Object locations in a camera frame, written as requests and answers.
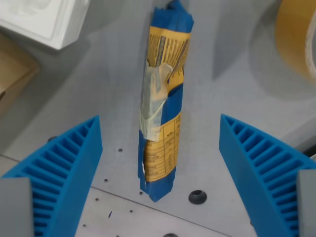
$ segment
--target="clear tape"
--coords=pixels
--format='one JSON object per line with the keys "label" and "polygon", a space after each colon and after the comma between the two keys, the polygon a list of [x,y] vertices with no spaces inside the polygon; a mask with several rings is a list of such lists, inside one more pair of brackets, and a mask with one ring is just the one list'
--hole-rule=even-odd
{"label": "clear tape", "polygon": [[166,80],[173,68],[167,63],[158,67],[146,64],[143,80],[140,128],[144,138],[159,141],[162,108],[168,98]]}

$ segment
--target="nutrition facts label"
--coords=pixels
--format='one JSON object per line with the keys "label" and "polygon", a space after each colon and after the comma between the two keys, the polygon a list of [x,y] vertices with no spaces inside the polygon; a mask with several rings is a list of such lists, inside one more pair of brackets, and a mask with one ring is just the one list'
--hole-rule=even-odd
{"label": "nutrition facts label", "polygon": [[167,176],[177,164],[181,112],[160,127],[159,141],[147,141],[145,147],[146,181]]}

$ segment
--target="blue and yellow wrapper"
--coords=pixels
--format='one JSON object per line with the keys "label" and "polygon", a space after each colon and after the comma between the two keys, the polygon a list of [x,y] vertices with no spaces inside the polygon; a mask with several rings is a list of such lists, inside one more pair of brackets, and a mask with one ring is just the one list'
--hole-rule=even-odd
{"label": "blue and yellow wrapper", "polygon": [[[140,188],[155,202],[171,191],[175,178],[184,64],[193,24],[192,16],[174,0],[166,9],[155,8],[150,26],[145,71],[149,80],[144,77],[138,177]],[[151,109],[146,118],[143,111],[148,107]]]}

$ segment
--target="blue plastic wrap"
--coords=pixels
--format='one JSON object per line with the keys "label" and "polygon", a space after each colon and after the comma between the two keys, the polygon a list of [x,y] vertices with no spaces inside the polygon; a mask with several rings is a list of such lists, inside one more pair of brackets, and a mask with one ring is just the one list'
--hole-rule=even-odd
{"label": "blue plastic wrap", "polygon": [[[190,33],[194,21],[190,14],[186,12],[184,7],[178,0],[169,3],[166,9],[155,8],[152,27],[168,29],[170,31]],[[182,107],[183,83],[174,87],[169,91],[168,98],[163,105],[161,124],[166,124],[181,112]],[[144,169],[144,151],[147,140],[144,139],[142,131],[139,132],[139,155],[138,155],[138,177],[140,179],[140,188],[149,194],[153,201],[158,201],[167,193],[173,186],[176,167],[172,169],[165,177],[149,182],[145,178]]]}

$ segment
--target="screw hole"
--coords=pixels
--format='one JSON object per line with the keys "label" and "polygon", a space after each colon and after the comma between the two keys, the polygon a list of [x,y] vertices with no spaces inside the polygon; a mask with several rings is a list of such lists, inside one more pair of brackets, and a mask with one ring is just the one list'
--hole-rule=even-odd
{"label": "screw hole", "polygon": [[50,142],[50,141],[52,141],[52,140],[54,140],[56,138],[57,138],[57,136],[50,137],[47,142]]}
{"label": "screw hole", "polygon": [[200,205],[207,200],[206,192],[202,190],[195,190],[189,194],[189,201],[192,204]]}
{"label": "screw hole", "polygon": [[169,233],[169,234],[164,235],[163,237],[178,237],[178,236],[176,234]]}

